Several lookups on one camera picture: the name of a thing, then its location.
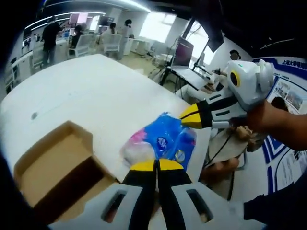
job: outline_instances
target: brown cardboard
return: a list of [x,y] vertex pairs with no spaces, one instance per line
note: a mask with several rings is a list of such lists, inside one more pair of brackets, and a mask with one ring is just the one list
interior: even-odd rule
[[16,163],[14,178],[46,224],[83,212],[85,203],[114,178],[93,155],[93,135],[73,122],[52,130]]

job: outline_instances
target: floor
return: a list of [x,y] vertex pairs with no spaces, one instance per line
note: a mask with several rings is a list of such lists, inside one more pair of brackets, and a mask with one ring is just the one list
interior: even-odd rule
[[[130,52],[129,55],[124,56],[119,63],[128,66],[129,68],[134,69],[150,78],[153,78],[161,70],[152,64],[152,58],[150,56],[141,57],[140,55],[132,52]],[[164,88],[171,92],[175,92],[175,84],[171,81],[167,81],[164,84]]]

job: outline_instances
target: woman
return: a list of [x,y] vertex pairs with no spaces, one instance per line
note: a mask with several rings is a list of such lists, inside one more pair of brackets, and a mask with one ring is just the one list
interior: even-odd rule
[[116,23],[111,23],[110,26],[107,28],[106,31],[104,31],[99,39],[98,39],[98,52],[99,53],[104,53],[104,38],[106,35],[117,35],[117,30],[115,29],[116,28]]
[[125,50],[126,44],[128,42],[128,38],[130,36],[133,36],[131,24],[132,24],[131,19],[127,19],[125,21],[125,26],[122,30],[122,39],[121,39],[120,45],[119,45],[119,53],[118,53],[118,59],[119,60],[121,60],[124,56],[124,50]]
[[103,44],[103,38],[105,35],[117,35],[116,23],[111,23],[110,26],[107,28],[106,31],[102,32],[102,34],[99,37],[98,45]]
[[72,49],[76,48],[80,36],[84,34],[84,33],[82,32],[82,30],[83,30],[83,28],[82,28],[81,25],[77,25],[77,26],[75,27],[75,33],[76,33],[76,35],[75,35],[75,36],[72,38],[72,40],[71,40],[71,48],[72,48]]

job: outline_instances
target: white table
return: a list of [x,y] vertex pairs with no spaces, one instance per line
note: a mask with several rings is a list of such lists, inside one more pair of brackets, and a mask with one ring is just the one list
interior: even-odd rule
[[[178,116],[189,105],[152,80],[102,55],[72,59],[46,68],[19,84],[0,106],[0,140],[12,170],[45,134],[67,120],[93,133],[94,154],[120,181],[128,168],[120,148],[162,112]],[[38,117],[31,120],[37,112]],[[197,181],[210,129],[196,130],[187,172]],[[165,227],[161,209],[151,226]]]
[[128,38],[128,41],[125,46],[124,55],[129,55],[131,51],[136,52],[140,44],[146,45],[147,41],[136,38]]

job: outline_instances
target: ceiling light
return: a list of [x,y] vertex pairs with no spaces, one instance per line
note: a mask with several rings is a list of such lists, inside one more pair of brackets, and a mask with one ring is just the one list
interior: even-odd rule
[[[103,15],[106,14],[106,13],[104,13],[104,12],[87,12],[87,11],[81,11],[81,12],[61,13],[61,14],[57,14],[57,15],[54,15],[54,16],[55,16],[55,17],[58,17],[58,16],[63,16],[63,15],[73,14],[73,13],[95,13],[95,14],[103,14]],[[42,22],[42,21],[44,21],[44,20],[50,19],[51,17],[52,17],[52,16],[47,17],[47,18],[43,18],[43,19],[41,19],[41,20],[38,20],[38,21],[36,21],[35,23],[32,23],[32,24],[28,25],[25,29],[27,29],[27,28],[29,28],[29,27],[35,25],[36,23],[39,23],[39,22]]]
[[131,0],[118,0],[118,1],[121,1],[121,2],[123,2],[123,3],[127,3],[127,4],[129,4],[129,5],[138,7],[138,8],[140,8],[140,9],[144,10],[144,11],[147,11],[147,12],[151,12],[150,9],[148,9],[148,8],[146,8],[146,7],[144,7],[144,6],[140,5],[140,4],[138,4],[137,2],[134,2],[134,1],[131,1]]
[[[55,20],[55,21],[56,21],[56,22],[60,22],[60,21],[64,21],[64,20],[69,20],[69,18],[62,18],[62,19],[58,19],[58,20]],[[48,25],[48,23],[44,23],[44,24],[42,24],[42,25],[39,25],[39,26],[37,26],[37,27],[31,29],[31,31],[36,30],[36,29],[38,29],[38,28],[40,28],[40,27],[42,27],[42,26],[45,26],[45,25]]]

